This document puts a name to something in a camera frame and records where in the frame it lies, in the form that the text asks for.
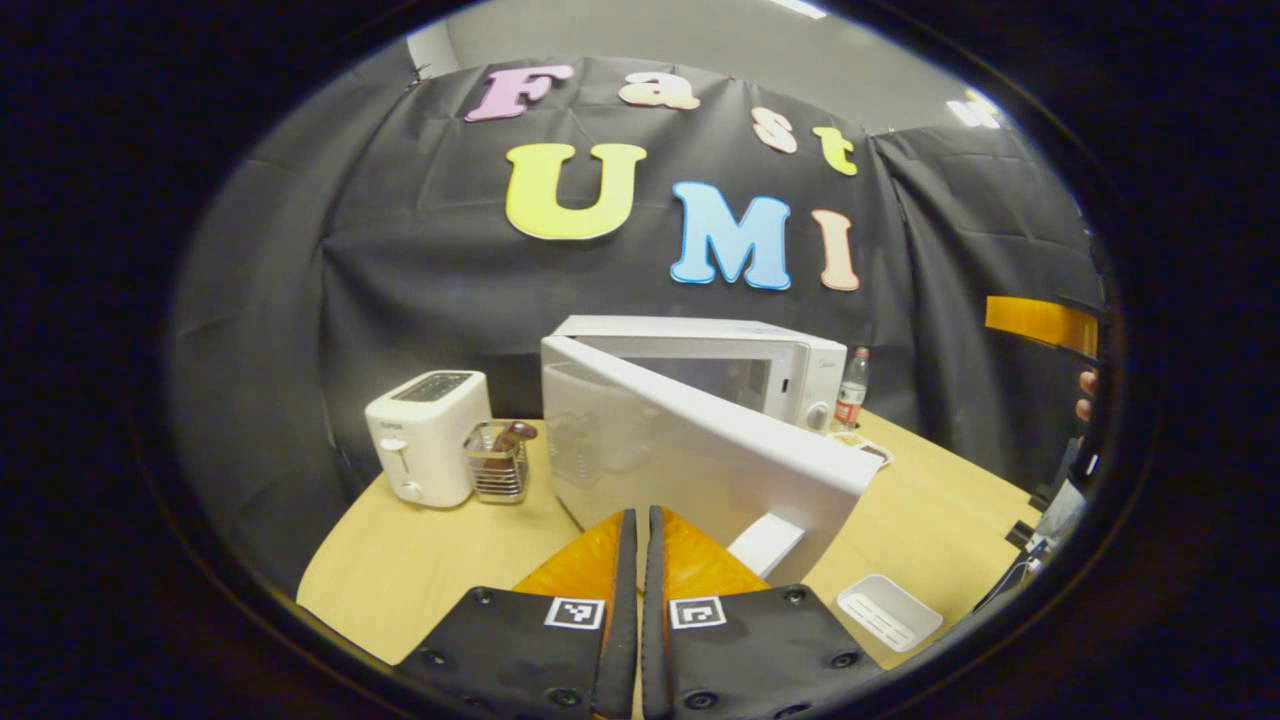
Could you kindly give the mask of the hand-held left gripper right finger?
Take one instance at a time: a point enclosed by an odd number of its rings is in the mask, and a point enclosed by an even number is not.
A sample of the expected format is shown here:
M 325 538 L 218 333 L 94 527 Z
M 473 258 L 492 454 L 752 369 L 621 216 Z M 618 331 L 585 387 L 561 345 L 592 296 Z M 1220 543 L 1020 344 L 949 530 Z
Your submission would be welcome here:
M 644 720 L 828 716 L 882 674 L 809 585 L 768 584 L 667 507 L 649 530 Z

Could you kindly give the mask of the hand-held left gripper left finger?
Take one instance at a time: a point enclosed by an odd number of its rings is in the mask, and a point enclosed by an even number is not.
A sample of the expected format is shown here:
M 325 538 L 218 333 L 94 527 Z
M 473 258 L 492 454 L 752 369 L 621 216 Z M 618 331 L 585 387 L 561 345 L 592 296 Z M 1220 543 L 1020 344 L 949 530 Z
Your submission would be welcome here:
M 397 673 L 483 720 L 631 720 L 636 527 L 616 512 L 515 587 L 466 591 Z

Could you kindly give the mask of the white microwave oven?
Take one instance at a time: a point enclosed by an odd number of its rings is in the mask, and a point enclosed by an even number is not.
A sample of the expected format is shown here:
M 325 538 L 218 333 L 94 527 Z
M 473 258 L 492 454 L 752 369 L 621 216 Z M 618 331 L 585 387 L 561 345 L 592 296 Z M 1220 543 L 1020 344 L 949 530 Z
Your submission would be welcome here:
M 568 316 L 540 343 L 556 495 L 582 528 L 663 506 L 797 583 L 884 464 L 827 430 L 845 357 L 763 322 Z

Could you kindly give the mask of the clear bottle with red label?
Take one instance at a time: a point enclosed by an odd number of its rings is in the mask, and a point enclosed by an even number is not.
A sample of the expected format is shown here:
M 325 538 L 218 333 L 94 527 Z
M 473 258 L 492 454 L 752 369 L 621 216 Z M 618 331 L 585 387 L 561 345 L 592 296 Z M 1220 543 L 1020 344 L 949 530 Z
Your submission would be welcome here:
M 870 350 L 865 346 L 858 346 L 844 370 L 836 398 L 835 424 L 841 430 L 858 428 L 858 418 L 865 402 L 869 375 Z

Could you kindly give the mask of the white divided dish of beans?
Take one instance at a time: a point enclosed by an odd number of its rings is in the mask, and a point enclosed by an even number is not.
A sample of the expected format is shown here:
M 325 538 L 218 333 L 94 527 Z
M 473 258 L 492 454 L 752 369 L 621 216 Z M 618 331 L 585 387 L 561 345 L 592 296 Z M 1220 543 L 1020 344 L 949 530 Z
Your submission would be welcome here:
M 851 448 L 877 456 L 886 468 L 895 460 L 895 456 L 890 450 L 864 436 L 858 434 L 856 432 L 836 430 L 828 433 L 828 437 Z

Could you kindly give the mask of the small ceiling light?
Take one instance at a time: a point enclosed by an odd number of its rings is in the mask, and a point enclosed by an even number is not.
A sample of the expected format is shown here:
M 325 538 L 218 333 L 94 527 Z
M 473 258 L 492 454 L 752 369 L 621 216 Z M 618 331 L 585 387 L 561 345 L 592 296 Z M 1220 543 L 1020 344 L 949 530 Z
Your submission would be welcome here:
M 945 106 L 969 128 L 1000 129 L 1002 110 L 975 88 L 965 88 L 963 97 L 950 99 Z

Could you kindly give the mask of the small white plastic tray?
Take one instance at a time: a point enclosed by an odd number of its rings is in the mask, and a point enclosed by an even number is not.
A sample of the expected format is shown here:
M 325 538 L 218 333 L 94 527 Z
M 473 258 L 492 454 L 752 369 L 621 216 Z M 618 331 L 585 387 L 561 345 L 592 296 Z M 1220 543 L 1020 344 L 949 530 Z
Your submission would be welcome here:
M 895 653 L 909 653 L 943 616 L 883 574 L 868 574 L 837 594 L 836 606 Z

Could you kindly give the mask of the white toaster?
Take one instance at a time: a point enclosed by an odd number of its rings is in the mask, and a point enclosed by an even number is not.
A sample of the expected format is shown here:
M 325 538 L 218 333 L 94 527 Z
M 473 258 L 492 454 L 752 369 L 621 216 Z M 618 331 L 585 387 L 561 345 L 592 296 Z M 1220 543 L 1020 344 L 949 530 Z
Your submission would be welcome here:
M 472 493 L 465 443 L 492 420 L 486 375 L 435 370 L 371 401 L 365 419 L 381 474 L 402 502 L 453 509 Z

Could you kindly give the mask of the black backdrop cloth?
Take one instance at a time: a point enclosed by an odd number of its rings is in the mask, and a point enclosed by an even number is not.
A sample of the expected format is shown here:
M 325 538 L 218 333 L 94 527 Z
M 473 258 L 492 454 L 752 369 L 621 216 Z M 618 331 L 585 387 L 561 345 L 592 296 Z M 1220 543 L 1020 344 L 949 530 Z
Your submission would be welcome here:
M 516 117 L 470 122 L 492 68 L 339 79 L 228 178 L 164 336 L 188 482 L 293 594 L 379 465 L 365 406 L 485 372 L 541 413 L 538 350 L 572 314 L 765 322 L 870 351 L 872 413 L 1010 480 L 1047 482 L 1078 360 L 984 325 L 1012 296 L 1100 306 L 1094 237 L 1011 129 L 868 135 L 716 70 L 566 60 Z

